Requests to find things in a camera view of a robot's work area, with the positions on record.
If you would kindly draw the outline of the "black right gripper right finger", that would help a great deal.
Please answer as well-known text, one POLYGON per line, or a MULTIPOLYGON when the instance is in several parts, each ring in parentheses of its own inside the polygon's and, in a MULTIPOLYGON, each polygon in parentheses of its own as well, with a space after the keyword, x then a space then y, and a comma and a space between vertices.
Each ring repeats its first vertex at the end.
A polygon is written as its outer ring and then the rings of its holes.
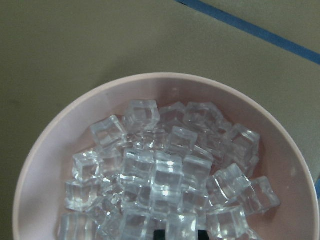
POLYGON ((198 231, 198 240, 210 240, 208 232, 206 230, 198 231))

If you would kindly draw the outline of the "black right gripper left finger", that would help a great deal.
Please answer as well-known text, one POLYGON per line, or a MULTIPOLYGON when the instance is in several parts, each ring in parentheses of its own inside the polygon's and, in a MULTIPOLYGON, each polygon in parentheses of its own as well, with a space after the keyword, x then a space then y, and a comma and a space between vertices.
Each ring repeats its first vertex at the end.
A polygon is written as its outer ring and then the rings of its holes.
POLYGON ((153 232, 153 240, 166 240, 166 231, 164 229, 157 229, 153 232))

